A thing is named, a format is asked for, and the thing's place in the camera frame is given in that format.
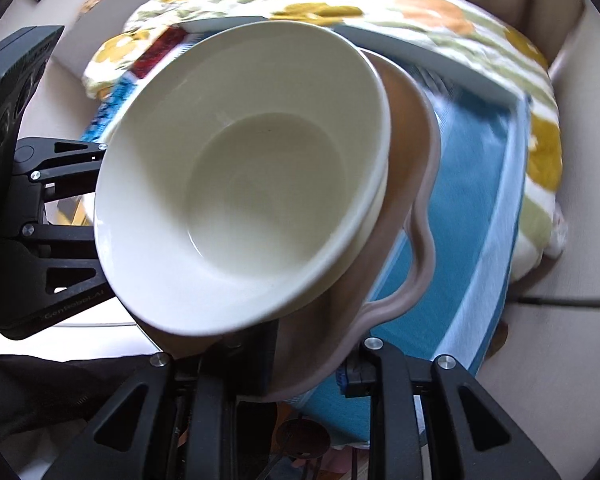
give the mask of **screw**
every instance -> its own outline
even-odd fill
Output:
[[[441,355],[436,359],[436,362],[438,363],[438,366],[444,370],[451,370],[451,368],[456,367],[456,360],[450,355]]]
[[[149,362],[151,363],[151,366],[155,366],[156,368],[164,366],[169,362],[169,360],[169,354],[167,354],[166,352],[158,352],[157,354],[154,354],[151,357],[149,357]]]
[[[369,350],[379,350],[382,348],[382,339],[378,337],[367,337],[365,339],[365,346],[369,348]]]

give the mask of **white bowl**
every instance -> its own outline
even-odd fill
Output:
[[[113,290],[165,332],[215,335],[318,296],[386,170],[371,63],[328,29],[261,22],[202,41],[121,120],[96,186]]]

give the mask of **bowl rim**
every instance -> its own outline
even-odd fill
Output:
[[[377,107],[379,111],[379,123],[376,134],[380,136],[378,142],[379,149],[376,151],[374,156],[370,161],[370,171],[369,178],[365,183],[362,183],[360,187],[358,187],[358,191],[353,195],[354,199],[352,203],[347,207],[344,215],[341,216],[340,221],[338,222],[336,228],[331,234],[330,238],[320,247],[317,253],[312,255],[311,259],[309,259],[301,268],[298,270],[299,277],[292,278],[291,284],[289,287],[277,291],[274,295],[267,299],[267,301],[263,301],[263,295],[259,295],[258,307],[257,308],[245,308],[244,311],[246,314],[236,319],[235,316],[226,316],[224,323],[222,323],[222,329],[219,328],[219,323],[216,322],[214,327],[210,326],[210,323],[205,323],[206,326],[191,326],[191,323],[187,324],[187,326],[182,326],[182,324],[168,323],[162,322],[160,319],[154,319],[155,316],[147,316],[147,313],[150,311],[151,314],[160,312],[164,310],[164,308],[140,308],[137,309],[137,304],[134,304],[137,297],[130,293],[128,287],[125,285],[120,285],[120,282],[116,282],[116,272],[113,267],[118,267],[112,264],[112,251],[107,251],[108,255],[106,258],[103,257],[104,251],[106,248],[104,244],[108,244],[109,236],[103,236],[101,231],[102,219],[98,214],[98,192],[103,193],[103,184],[102,182],[107,183],[109,177],[107,176],[110,172],[110,167],[115,163],[116,158],[116,138],[120,132],[120,126],[123,126],[125,123],[125,117],[133,113],[134,110],[138,109],[136,103],[138,99],[134,100],[133,103],[126,110],[125,115],[120,119],[120,123],[116,130],[118,131],[116,134],[112,136],[112,139],[109,141],[109,147],[107,149],[107,153],[104,156],[102,161],[102,165],[100,168],[100,174],[98,176],[98,182],[96,184],[96,194],[94,198],[94,240],[96,245],[96,250],[98,253],[98,257],[100,258],[102,270],[109,281],[109,285],[112,290],[121,301],[121,303],[129,310],[134,316],[139,317],[144,322],[149,325],[163,330],[165,332],[170,332],[177,335],[187,335],[187,336],[209,336],[209,335],[219,335],[227,332],[234,332],[236,330],[241,330],[248,326],[253,326],[259,322],[262,322],[266,319],[275,318],[275,314],[278,311],[285,309],[286,306],[292,304],[294,300],[297,300],[304,293],[309,291],[312,286],[314,286],[321,276],[328,272],[328,270],[336,263],[336,261],[340,258],[343,252],[347,249],[350,242],[353,240],[354,236],[358,232],[360,224],[368,212],[376,193],[378,192],[378,188],[382,181],[382,176],[384,175],[384,170],[386,166],[386,162],[388,160],[389,147],[390,147],[390,137],[391,137],[391,115],[388,97],[386,95],[386,91],[384,90],[384,85],[382,80],[378,74],[378,71],[375,69],[373,64],[364,56],[364,54],[360,51],[358,47],[356,47],[353,43],[351,43],[346,38],[341,35],[333,32],[329,28],[319,27],[318,25],[314,25],[311,23],[303,23],[303,22],[293,22],[293,21],[285,21],[285,20],[270,20],[270,21],[262,21],[262,22],[254,22],[247,23],[245,25],[239,25],[238,27],[231,27],[226,30],[222,30],[217,34],[213,34],[212,36],[205,38],[204,40],[197,43],[194,47],[190,48],[187,52],[182,54],[182,56],[176,58],[168,65],[166,65],[160,73],[158,73],[154,80],[158,78],[164,79],[169,76],[169,72],[173,70],[177,70],[179,64],[183,64],[187,60],[187,54],[190,52],[200,52],[201,49],[197,48],[199,46],[203,46],[204,44],[208,45],[209,43],[216,43],[218,41],[230,41],[230,38],[234,35],[238,35],[238,41],[241,40],[240,36],[245,33],[245,30],[254,30],[254,28],[291,28],[291,30],[297,31],[304,28],[304,30],[311,30],[312,33],[325,34],[336,40],[335,43],[339,43],[341,46],[348,48],[349,50],[355,51],[358,55],[358,58],[361,62],[361,66],[364,66],[367,73],[370,75],[370,80],[374,83],[375,94],[378,98]],[[220,45],[220,50],[227,48],[231,43],[225,43],[224,45]],[[150,86],[150,83],[142,89],[140,93],[143,93],[146,88]],[[164,300],[162,303],[168,305],[172,300]]]

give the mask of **silver screw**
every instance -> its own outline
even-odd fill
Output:
[[[451,368],[456,367],[456,360],[453,359],[450,355],[441,355],[436,359],[438,366],[445,370],[451,370]]]
[[[169,362],[169,360],[169,354],[167,354],[166,352],[158,352],[157,354],[154,354],[151,357],[149,357],[149,362],[151,363],[151,366],[155,366],[156,368],[164,366]]]
[[[365,339],[365,346],[369,348],[369,350],[379,350],[382,348],[382,339],[379,337],[367,337]]]

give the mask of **bowl bottom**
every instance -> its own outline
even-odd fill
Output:
[[[212,266],[270,276],[307,263],[349,202],[330,136],[299,116],[267,113],[219,132],[197,157],[187,227]]]

